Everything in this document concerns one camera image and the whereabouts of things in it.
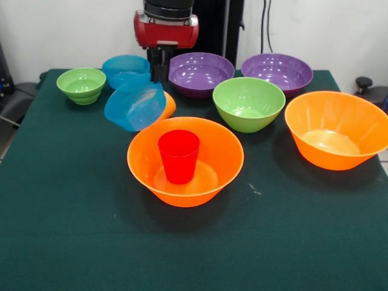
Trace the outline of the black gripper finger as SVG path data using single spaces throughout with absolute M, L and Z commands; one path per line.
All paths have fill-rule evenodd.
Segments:
M 147 49 L 147 59 L 150 63 L 151 81 L 158 83 L 160 79 L 160 54 L 158 49 Z
M 167 82 L 169 77 L 169 51 L 161 50 L 161 82 Z

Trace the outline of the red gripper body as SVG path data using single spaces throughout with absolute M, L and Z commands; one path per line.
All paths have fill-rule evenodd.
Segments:
M 151 18 L 142 10 L 134 15 L 135 38 L 144 48 L 172 45 L 178 49 L 191 49 L 199 35 L 199 20 L 196 15 L 183 21 L 165 21 Z

